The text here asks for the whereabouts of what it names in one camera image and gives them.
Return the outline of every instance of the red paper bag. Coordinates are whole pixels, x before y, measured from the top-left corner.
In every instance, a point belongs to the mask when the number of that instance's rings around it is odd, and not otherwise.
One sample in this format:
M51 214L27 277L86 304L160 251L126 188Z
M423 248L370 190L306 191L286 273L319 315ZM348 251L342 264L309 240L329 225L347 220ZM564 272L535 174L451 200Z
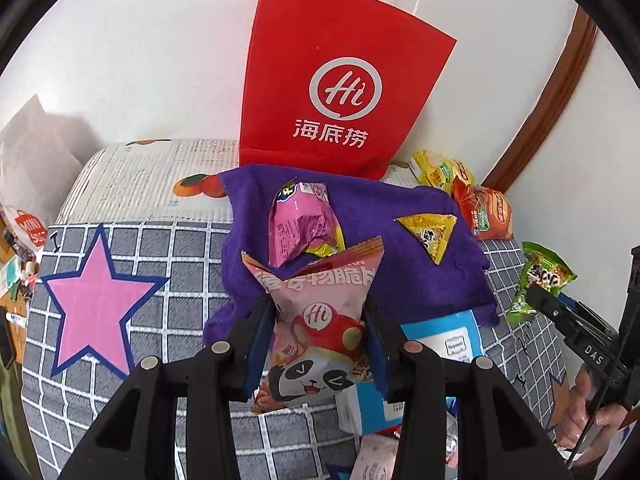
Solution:
M240 164L381 178L455 43L378 0L258 0Z

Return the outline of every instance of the green fabric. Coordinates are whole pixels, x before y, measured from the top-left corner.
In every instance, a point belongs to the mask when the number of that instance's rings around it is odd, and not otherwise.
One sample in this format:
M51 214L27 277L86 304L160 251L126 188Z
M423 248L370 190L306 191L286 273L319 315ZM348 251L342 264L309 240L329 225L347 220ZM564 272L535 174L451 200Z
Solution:
M14 363L8 370L0 365L0 409L9 443L15 455L34 480L42 480L38 457L31 441L20 391L22 367Z

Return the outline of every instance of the green snack package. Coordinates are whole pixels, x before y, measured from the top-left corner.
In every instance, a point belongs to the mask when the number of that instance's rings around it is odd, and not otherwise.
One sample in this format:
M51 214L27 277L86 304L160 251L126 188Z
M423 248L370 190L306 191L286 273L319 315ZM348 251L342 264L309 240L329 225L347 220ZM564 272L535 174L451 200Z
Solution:
M526 261L520 275L520 288L505 315L512 323L530 321L536 315L537 311L525 301L527 289L533 283L557 298L560 290L578 277L560 256L542 245L523 242L522 252Z

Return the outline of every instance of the checkered tablecloth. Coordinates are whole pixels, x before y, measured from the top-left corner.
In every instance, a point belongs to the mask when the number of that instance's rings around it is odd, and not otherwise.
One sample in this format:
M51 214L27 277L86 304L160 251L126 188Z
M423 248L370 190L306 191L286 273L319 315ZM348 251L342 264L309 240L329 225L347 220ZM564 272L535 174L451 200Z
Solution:
M54 226L40 275L76 270L95 224ZM209 314L228 299L220 276L222 243L229 224L142 222L105 224L116 272L167 276L169 282L127 324L134 361L154 354L164 362L193 356L201 348ZM523 255L514 242L484 242L487 272L498 302L500 325L482 328L486 353L545 424L551 403L549 373L564 362L551 325L539 316L527 326L504 321ZM45 480L57 478L80 438L121 380L91 356L51 376L60 314L41 283L31 305L24 356L22 399ZM175 477L185 478L185 401L178 404ZM249 404L232 404L232 427L243 479L327 478L326 464L353 465L359 439L338 428L335 403L255 416Z

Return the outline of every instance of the yellow chips bag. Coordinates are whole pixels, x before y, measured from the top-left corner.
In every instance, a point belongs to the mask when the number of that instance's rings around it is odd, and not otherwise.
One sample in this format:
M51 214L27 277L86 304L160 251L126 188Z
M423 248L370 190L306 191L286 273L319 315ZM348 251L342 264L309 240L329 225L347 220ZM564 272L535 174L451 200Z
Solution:
M418 238L427 249L433 263L439 265L458 219L453 215L423 213L403 216L396 220Z
M468 186L476 182L464 162L429 150L415 152L409 158L409 168L419 184L437 187L449 194L451 194L453 179L456 177Z

